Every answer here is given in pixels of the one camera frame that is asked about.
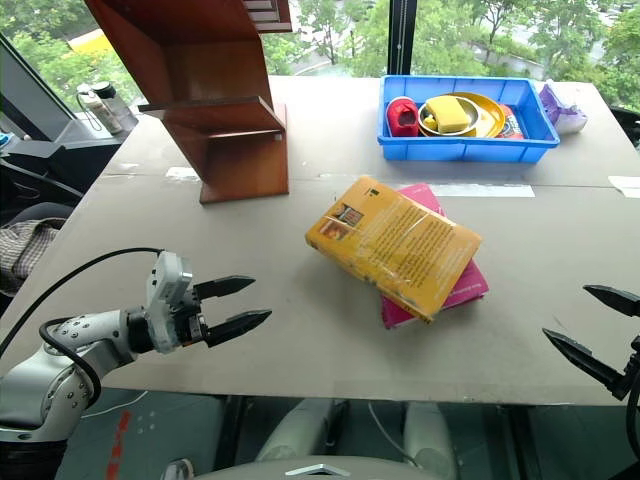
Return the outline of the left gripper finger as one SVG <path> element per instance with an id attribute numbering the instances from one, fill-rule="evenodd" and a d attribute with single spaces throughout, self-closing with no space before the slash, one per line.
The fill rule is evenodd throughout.
<path id="1" fill-rule="evenodd" d="M 193 286 L 193 291 L 200 301 L 234 294 L 255 282 L 254 278 L 244 275 L 231 275 L 215 280 L 202 282 Z"/>
<path id="2" fill-rule="evenodd" d="M 204 341 L 209 348 L 226 343 L 257 328 L 271 314 L 271 310 L 252 310 L 230 317 L 223 323 L 208 327 Z"/>

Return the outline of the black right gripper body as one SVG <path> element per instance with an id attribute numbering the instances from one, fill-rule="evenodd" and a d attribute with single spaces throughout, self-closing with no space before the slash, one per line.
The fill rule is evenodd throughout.
<path id="1" fill-rule="evenodd" d="M 633 353 L 630 355 L 616 384 L 615 397 L 618 400 L 623 400 L 631 391 L 639 373 L 640 336 L 636 336 L 631 341 L 631 348 Z"/>

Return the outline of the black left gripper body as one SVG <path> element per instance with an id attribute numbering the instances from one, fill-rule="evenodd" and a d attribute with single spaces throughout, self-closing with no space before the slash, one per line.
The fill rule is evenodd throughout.
<path id="1" fill-rule="evenodd" d="M 177 304 L 177 337 L 183 347 L 203 340 L 207 329 L 201 311 L 199 286 L 188 289 Z"/>

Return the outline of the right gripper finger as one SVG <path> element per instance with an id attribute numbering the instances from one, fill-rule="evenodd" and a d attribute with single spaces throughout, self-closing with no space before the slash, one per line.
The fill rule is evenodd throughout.
<path id="1" fill-rule="evenodd" d="M 583 289 L 613 310 L 629 316 L 639 316 L 638 295 L 604 285 L 584 285 Z"/>
<path id="2" fill-rule="evenodd" d="M 547 328 L 542 332 L 571 364 L 602 384 L 615 398 L 626 397 L 624 375 L 596 359 L 590 350 L 571 338 Z"/>

